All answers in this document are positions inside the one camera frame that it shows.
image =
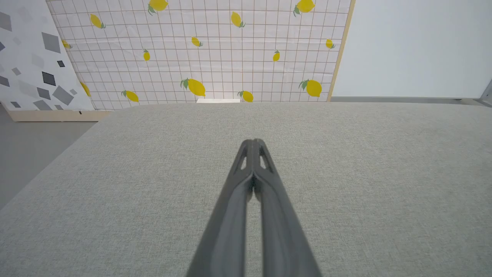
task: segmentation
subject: lemon print backdrop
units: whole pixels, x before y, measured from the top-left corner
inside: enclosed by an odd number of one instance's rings
[[[350,0],[48,1],[96,109],[326,101]]]

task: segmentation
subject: yellow lemon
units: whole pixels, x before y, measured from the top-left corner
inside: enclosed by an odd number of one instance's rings
[[[82,87],[86,91],[87,96],[91,97],[91,92],[89,91],[89,88],[83,82],[80,82],[80,84],[82,85]]]
[[[294,7],[294,16],[296,14],[301,14],[301,12],[310,12],[314,8],[314,3],[312,0],[300,0]]]
[[[99,17],[97,17],[97,15],[95,14],[91,14],[91,22],[92,24],[94,24],[94,26],[98,27],[98,28],[101,28],[101,29],[104,29],[106,28],[106,25],[104,25],[100,20],[99,20]]]
[[[168,2],[166,0],[151,0],[147,11],[150,15],[153,15],[152,13],[157,13],[156,11],[163,11],[167,7],[167,4]]]
[[[331,39],[326,40],[326,47],[333,49],[335,45],[333,44],[333,41]]]
[[[278,61],[280,59],[280,52],[278,50],[275,50],[274,52],[274,62]]]
[[[148,61],[151,59],[151,54],[147,51],[147,49],[144,49],[144,60]]]
[[[196,37],[191,38],[191,43],[193,43],[193,45],[195,45],[196,47],[200,47],[203,45],[203,43],[201,43]]]
[[[234,26],[239,28],[242,28],[246,25],[243,21],[241,21],[241,16],[239,16],[239,14],[237,14],[236,12],[232,12],[231,21]]]
[[[195,79],[184,79],[181,81],[180,86],[184,86],[185,89],[189,87],[189,90],[197,96],[205,96],[205,87],[199,81]]]
[[[307,94],[313,97],[319,97],[321,94],[321,84],[315,80],[302,81],[299,87],[303,87],[303,90],[306,89]]]
[[[72,45],[68,44],[68,42],[66,42],[64,39],[62,39],[61,41],[62,41],[63,46],[64,46],[65,48],[68,48],[68,49],[71,49],[71,48],[72,48]]]
[[[132,91],[124,90],[122,91],[122,95],[128,98],[130,101],[138,102],[138,96]]]
[[[253,102],[253,94],[251,92],[243,90],[238,92],[238,95],[242,97],[246,102]]]

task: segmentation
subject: wooden frame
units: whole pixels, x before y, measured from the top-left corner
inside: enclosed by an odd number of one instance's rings
[[[337,80],[338,68],[340,67],[341,57],[343,55],[343,49],[345,48],[345,42],[347,41],[348,29],[350,28],[350,21],[352,20],[352,13],[354,12],[355,0],[350,1],[350,7],[348,9],[347,22],[345,23],[345,29],[343,30],[343,37],[341,38],[340,51],[338,52],[337,64],[335,64],[335,71],[333,73],[332,83],[330,84],[330,90],[328,92],[327,102],[331,102],[333,88],[335,87],[335,81]]]
[[[99,121],[111,113],[101,110],[9,110],[2,105],[14,122]]]

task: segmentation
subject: white object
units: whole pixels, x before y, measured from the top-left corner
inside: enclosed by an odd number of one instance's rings
[[[357,0],[333,96],[480,98],[492,1]]]
[[[240,103],[241,99],[206,99],[200,98],[197,103]]]

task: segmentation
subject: gray tabletop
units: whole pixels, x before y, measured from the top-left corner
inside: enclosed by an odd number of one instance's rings
[[[244,139],[325,276],[492,272],[492,109],[169,104],[112,113],[0,210],[0,276],[183,276]],[[250,201],[246,273],[261,276]]]

